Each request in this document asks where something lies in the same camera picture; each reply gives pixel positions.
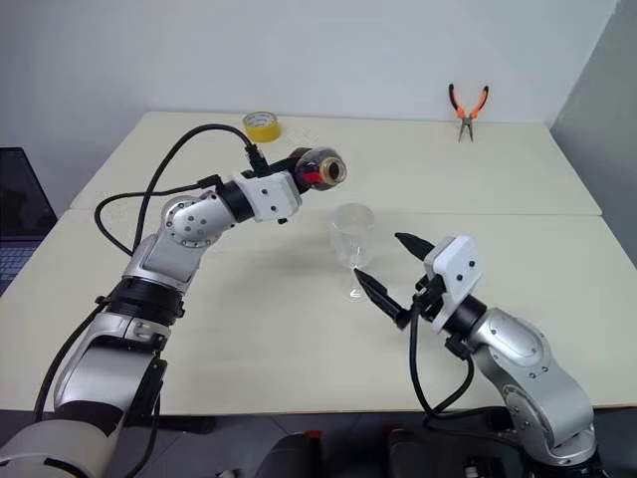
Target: tape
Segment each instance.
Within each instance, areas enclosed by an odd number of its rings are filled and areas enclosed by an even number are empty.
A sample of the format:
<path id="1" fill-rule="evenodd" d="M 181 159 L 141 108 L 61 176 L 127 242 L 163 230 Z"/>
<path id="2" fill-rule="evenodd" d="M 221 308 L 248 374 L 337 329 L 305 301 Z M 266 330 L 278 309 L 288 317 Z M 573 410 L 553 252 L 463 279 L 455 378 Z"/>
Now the tape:
<path id="1" fill-rule="evenodd" d="M 254 112 L 245 115 L 243 128 L 254 142 L 274 141 L 281 135 L 277 117 L 270 112 Z"/>

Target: clear wine glass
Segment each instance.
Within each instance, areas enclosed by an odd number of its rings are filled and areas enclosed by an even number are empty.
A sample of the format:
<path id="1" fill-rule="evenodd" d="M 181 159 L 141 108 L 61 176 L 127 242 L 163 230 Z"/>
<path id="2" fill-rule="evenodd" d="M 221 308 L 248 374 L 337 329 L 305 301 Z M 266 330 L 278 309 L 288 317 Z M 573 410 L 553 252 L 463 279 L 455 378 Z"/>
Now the clear wine glass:
<path id="1" fill-rule="evenodd" d="M 366 296 L 353 273 L 364 268 L 374 253 L 374 213 L 362 204 L 343 204 L 334 211 L 329 222 L 329 239 L 338 262 L 349 269 L 347 296 L 364 301 Z"/>

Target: table surface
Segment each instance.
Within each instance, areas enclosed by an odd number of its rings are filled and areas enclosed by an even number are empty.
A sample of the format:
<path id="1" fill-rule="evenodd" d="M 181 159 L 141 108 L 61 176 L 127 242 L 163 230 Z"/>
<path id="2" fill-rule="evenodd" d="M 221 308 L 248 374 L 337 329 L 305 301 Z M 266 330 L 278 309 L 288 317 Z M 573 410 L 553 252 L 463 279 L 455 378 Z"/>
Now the table surface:
<path id="1" fill-rule="evenodd" d="M 241 127 L 241 115 L 148 113 L 72 208 L 93 209 L 116 192 L 145 189 L 156 165 L 186 131 L 206 122 Z M 475 142 L 458 143 L 451 122 L 281 117 L 282 136 L 262 144 L 269 161 L 299 146 L 329 145 L 349 169 L 346 187 L 307 208 L 362 202 L 372 208 L 449 214 L 585 214 L 599 208 L 543 124 L 477 121 Z M 248 168 L 242 143 L 212 131 L 189 141 L 158 189 Z"/>
<path id="2" fill-rule="evenodd" d="M 307 205 L 322 198 L 308 195 Z M 423 271 L 393 232 L 433 242 L 470 234 L 485 271 L 476 296 L 543 330 L 595 405 L 637 403 L 637 384 L 628 378 L 637 359 L 637 271 L 600 217 L 384 209 L 376 216 L 377 259 L 368 270 L 403 303 Z M 156 226 L 158 211 L 148 217 Z M 128 242 L 133 221 L 131 209 L 106 213 L 107 225 Z M 163 355 L 162 412 L 418 409 L 407 334 L 370 303 L 344 297 L 345 273 L 329 251 L 325 223 L 325 212 L 311 208 L 285 226 L 250 221 L 208 251 Z M 92 299 L 110 290 L 126 259 L 102 238 L 92 211 L 63 215 L 0 300 L 0 408 L 33 405 L 58 346 Z M 420 331 L 421 380 L 434 402 L 465 372 L 443 336 L 424 325 Z M 500 403 L 477 374 L 458 406 Z"/>

